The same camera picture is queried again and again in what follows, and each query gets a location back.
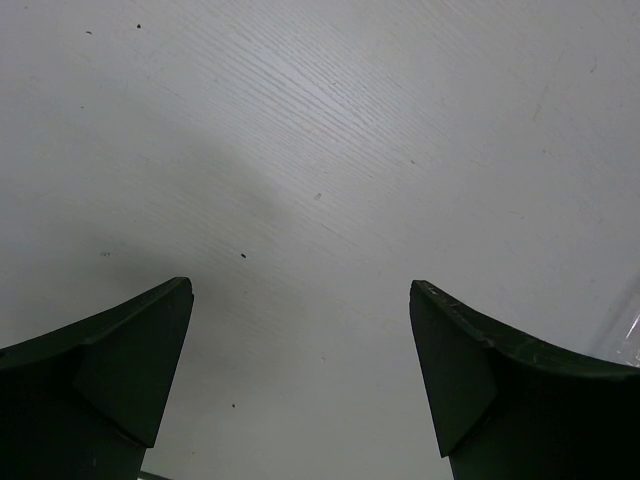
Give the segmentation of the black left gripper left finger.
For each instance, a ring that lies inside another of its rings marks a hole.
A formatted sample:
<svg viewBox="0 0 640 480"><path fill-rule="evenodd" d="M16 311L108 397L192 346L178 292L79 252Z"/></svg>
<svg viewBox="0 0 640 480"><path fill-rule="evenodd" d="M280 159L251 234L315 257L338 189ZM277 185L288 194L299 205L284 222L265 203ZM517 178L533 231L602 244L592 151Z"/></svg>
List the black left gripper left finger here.
<svg viewBox="0 0 640 480"><path fill-rule="evenodd" d="M154 447L194 295L172 278L1 351L4 479L135 479Z"/></svg>

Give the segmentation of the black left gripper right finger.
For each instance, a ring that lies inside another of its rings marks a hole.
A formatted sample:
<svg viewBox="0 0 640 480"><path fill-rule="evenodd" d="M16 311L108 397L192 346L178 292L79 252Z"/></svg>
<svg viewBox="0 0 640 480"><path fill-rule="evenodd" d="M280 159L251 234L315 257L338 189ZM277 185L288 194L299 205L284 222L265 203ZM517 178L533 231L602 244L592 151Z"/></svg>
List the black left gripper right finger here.
<svg viewBox="0 0 640 480"><path fill-rule="evenodd" d="M635 479L639 372L416 280L410 320L440 455L457 479Z"/></svg>

